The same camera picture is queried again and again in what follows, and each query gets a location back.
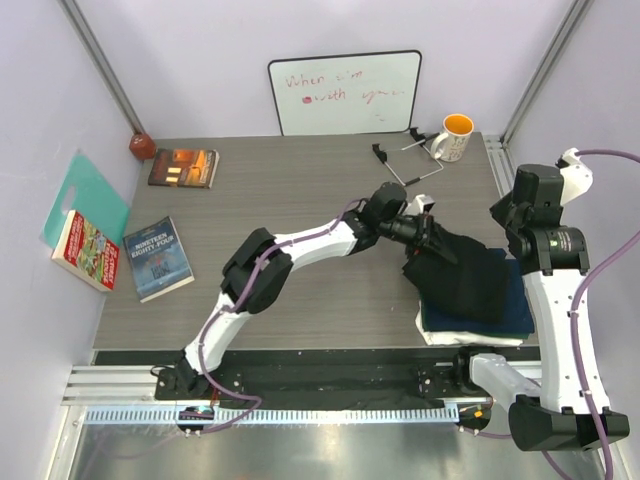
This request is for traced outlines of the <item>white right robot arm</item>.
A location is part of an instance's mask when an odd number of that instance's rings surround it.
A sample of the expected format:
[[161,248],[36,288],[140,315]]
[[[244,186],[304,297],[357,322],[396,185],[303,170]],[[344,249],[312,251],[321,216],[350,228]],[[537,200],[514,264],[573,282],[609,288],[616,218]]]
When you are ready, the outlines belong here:
[[457,391],[482,389],[507,410],[522,451],[606,449],[630,433],[627,416],[611,408],[595,357],[587,291],[596,272],[586,239],[561,221],[568,203],[593,184],[581,155],[572,148],[553,166],[520,166],[511,191],[490,209],[522,272],[539,340],[540,384],[503,356],[479,350],[451,371]]

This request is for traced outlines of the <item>orange brown cover book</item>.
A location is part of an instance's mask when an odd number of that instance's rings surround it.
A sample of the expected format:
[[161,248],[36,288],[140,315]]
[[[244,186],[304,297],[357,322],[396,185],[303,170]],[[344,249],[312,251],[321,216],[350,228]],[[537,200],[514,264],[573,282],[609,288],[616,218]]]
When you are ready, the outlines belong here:
[[148,177],[150,186],[210,189],[220,155],[207,149],[158,149]]

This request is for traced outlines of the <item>black wire book stand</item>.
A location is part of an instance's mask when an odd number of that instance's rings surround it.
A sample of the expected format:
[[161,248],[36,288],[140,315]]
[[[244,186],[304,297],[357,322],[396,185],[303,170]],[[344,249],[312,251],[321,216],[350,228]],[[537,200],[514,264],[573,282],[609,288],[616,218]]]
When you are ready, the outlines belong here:
[[411,127],[391,147],[373,143],[371,150],[394,180],[408,187],[444,170],[442,162],[430,153],[431,144],[437,137],[437,134],[422,133]]

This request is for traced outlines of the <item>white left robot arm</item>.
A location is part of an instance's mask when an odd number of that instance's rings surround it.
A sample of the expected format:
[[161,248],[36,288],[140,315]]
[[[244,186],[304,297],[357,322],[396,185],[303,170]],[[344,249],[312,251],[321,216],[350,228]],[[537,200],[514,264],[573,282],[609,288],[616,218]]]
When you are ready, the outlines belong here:
[[411,249],[426,244],[428,214],[435,201],[407,201],[404,187],[386,182],[369,198],[351,201],[329,222],[300,232],[251,232],[222,270],[214,307],[174,366],[175,387],[205,397],[228,346],[244,324],[277,300],[291,273],[331,258],[355,255],[386,237]]

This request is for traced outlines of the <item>blue cover book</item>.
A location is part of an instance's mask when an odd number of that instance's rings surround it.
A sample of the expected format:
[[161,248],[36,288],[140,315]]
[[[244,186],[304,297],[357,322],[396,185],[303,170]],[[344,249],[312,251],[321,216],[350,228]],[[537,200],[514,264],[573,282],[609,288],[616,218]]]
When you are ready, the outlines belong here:
[[141,303],[195,280],[175,224],[169,216],[125,236],[123,246]]

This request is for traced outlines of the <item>black t shirt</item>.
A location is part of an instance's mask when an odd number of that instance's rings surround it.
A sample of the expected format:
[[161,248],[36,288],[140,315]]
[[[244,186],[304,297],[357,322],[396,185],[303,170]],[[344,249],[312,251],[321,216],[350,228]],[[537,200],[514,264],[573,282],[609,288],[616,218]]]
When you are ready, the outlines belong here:
[[510,268],[506,254],[438,225],[439,252],[420,248],[403,266],[403,275],[421,299],[438,311],[487,325],[503,322]]

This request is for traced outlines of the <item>white mug orange inside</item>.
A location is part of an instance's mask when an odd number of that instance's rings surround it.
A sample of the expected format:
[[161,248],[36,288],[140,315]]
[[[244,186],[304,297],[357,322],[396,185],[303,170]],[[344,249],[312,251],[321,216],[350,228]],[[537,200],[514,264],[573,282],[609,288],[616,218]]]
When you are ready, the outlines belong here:
[[450,114],[442,124],[442,131],[435,137],[429,147],[430,156],[446,163],[459,161],[474,131],[472,119],[464,114]]

